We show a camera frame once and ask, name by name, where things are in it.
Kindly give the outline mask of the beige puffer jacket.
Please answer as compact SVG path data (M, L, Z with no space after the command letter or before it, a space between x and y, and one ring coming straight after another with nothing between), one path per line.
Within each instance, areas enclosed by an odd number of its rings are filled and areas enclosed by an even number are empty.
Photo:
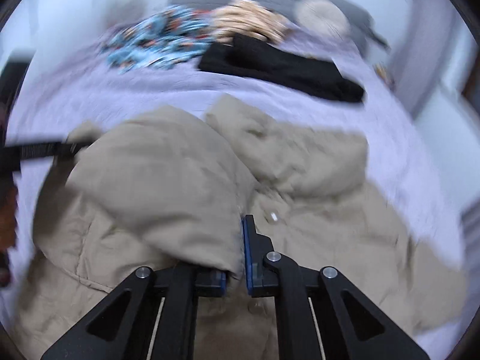
M361 134L280 122L229 95L203 119L162 106L124 121L49 170L14 342L39 359L134 269L181 260L233 274L225 298L200 303L196 357L275 359L273 302L243 284L247 213L298 264L337 267L406 333L453 320L465 273L411 238L367 161Z

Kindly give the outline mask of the round white patterned cushion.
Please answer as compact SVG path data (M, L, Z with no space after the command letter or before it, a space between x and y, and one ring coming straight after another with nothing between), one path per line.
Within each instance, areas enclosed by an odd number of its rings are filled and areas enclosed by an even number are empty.
M149 0L103 0L101 19L105 29L132 23L145 16Z

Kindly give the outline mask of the blue cartoon print garment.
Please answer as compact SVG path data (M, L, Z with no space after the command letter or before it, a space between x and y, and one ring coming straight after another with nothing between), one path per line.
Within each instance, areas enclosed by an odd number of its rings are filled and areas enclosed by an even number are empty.
M168 70L201 56L213 43L208 15L173 5L117 31L101 46L112 68Z

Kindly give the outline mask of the black garment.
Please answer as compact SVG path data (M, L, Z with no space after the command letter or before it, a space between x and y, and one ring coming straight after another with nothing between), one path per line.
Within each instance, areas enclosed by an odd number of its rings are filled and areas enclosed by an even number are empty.
M365 89L343 77L332 62L284 52L242 34L235 35L230 46L211 44L198 69L263 80L335 102L361 104L365 95Z

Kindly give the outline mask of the tan striped garment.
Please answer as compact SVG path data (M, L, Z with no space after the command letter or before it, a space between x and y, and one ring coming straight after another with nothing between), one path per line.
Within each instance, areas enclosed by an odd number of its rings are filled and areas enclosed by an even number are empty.
M210 12L211 30L219 43L231 43L237 34L278 44L289 32L289 20L252 0L231 0Z

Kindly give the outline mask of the round cream cushion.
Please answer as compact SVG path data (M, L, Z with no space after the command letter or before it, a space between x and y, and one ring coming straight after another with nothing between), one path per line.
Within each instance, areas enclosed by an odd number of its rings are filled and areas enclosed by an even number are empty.
M329 0L300 0L295 3L295 22L321 38L347 38L351 26L345 14Z

